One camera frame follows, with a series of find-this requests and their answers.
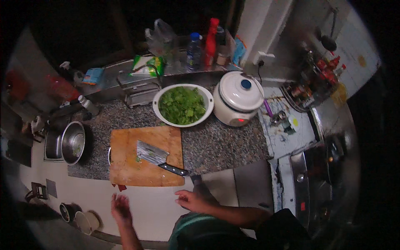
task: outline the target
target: human hand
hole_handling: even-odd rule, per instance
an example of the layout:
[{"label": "human hand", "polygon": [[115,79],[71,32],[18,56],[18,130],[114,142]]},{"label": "human hand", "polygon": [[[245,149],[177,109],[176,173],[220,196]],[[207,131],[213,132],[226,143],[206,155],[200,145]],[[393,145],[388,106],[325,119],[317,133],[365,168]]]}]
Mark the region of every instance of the human hand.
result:
[{"label": "human hand", "polygon": [[111,199],[111,215],[118,226],[132,226],[132,214],[129,210],[129,199],[123,194],[113,194]]},{"label": "human hand", "polygon": [[179,195],[175,202],[192,212],[207,214],[208,211],[213,207],[210,203],[194,192],[180,190],[175,194]]}]

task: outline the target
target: knife handle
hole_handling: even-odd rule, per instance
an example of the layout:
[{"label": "knife handle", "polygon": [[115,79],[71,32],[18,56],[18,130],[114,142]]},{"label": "knife handle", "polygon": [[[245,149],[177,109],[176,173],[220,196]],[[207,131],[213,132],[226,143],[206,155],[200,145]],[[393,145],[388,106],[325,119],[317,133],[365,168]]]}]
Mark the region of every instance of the knife handle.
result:
[{"label": "knife handle", "polygon": [[168,170],[174,174],[180,175],[180,176],[187,176],[189,175],[189,171],[181,169],[181,168],[176,168],[174,166],[168,165],[166,163],[162,163],[158,165],[160,168],[163,168],[165,170]]}]

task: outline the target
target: stove knob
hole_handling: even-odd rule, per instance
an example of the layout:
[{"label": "stove knob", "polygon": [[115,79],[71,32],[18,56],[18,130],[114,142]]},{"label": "stove knob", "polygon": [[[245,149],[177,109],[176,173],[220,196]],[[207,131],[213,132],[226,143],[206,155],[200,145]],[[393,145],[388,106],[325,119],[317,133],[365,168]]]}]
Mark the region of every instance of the stove knob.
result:
[{"label": "stove knob", "polygon": [[304,180],[304,175],[303,174],[299,174],[297,176],[297,182],[303,182],[303,180]]}]

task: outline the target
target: blue knob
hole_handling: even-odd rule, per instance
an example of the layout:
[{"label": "blue knob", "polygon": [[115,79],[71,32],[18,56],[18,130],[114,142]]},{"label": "blue knob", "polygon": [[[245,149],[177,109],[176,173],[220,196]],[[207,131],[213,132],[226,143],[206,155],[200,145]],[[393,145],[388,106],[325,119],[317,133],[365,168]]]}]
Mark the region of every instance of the blue knob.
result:
[{"label": "blue knob", "polygon": [[241,83],[242,87],[247,90],[249,88],[251,88],[251,82],[249,80],[242,80],[240,83]]}]

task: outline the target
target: cleaver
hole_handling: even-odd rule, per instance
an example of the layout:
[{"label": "cleaver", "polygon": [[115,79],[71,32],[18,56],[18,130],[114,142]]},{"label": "cleaver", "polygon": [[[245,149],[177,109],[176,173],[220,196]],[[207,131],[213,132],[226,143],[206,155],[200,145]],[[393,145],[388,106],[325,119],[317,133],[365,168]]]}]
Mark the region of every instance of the cleaver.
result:
[{"label": "cleaver", "polygon": [[157,148],[153,145],[147,144],[145,142],[142,142],[141,140],[138,140],[136,147],[137,147],[136,154],[138,155],[139,158],[145,159],[148,162],[157,165],[160,168],[168,170],[174,174],[180,176],[189,175],[189,171],[187,170],[176,168],[174,166],[166,164],[167,157],[170,154],[169,152],[162,150],[161,148]]}]

